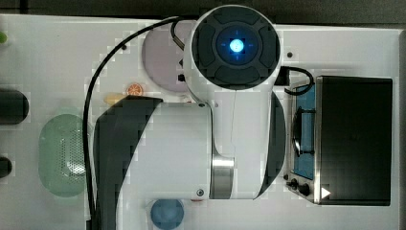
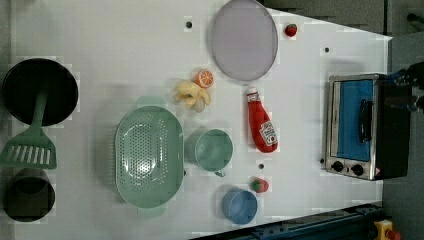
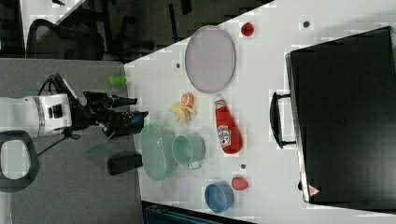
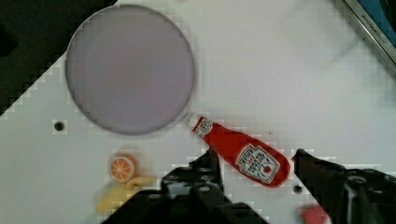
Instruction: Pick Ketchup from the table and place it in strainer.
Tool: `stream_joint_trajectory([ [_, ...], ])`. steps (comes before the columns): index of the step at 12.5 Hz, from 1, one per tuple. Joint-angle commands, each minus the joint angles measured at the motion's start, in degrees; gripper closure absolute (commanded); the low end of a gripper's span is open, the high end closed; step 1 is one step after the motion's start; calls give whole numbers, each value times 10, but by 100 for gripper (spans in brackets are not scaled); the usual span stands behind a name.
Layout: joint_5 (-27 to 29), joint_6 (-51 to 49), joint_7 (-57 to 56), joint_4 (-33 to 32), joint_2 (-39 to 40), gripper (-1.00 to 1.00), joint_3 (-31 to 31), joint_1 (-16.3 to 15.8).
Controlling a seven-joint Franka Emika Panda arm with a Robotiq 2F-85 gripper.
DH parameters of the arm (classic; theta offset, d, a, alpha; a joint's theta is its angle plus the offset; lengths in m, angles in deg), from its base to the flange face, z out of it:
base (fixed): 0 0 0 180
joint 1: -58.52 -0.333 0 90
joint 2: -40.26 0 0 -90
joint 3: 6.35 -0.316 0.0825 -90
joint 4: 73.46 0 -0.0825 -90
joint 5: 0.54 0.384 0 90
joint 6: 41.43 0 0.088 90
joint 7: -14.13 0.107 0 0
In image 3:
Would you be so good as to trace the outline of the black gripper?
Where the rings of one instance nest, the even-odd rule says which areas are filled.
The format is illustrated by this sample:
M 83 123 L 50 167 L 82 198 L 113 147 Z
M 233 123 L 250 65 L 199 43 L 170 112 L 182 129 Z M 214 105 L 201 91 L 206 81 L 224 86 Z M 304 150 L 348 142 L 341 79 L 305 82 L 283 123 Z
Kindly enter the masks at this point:
M 135 105 L 136 98 L 109 97 L 103 92 L 84 91 L 81 99 L 71 98 L 70 109 L 72 126 L 75 130 L 83 130 L 92 125 L 104 123 L 105 135 L 129 135 L 141 133 L 148 111 L 114 112 L 112 108 Z

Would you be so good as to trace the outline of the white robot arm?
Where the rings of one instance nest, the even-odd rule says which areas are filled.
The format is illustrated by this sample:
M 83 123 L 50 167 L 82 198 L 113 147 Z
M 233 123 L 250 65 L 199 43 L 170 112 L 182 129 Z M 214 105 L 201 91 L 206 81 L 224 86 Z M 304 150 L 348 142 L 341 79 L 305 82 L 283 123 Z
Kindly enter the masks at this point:
M 136 104 L 136 99 L 99 92 L 86 92 L 85 97 L 85 105 L 65 93 L 1 99 L 1 151 L 25 151 L 29 164 L 26 173 L 18 178 L 1 173 L 3 192 L 20 191 L 35 181 L 39 171 L 36 138 L 56 134 L 76 138 L 74 131 L 93 125 L 99 126 L 107 136 L 136 134 L 142 130 L 149 114 L 147 111 L 116 110 L 119 106 Z

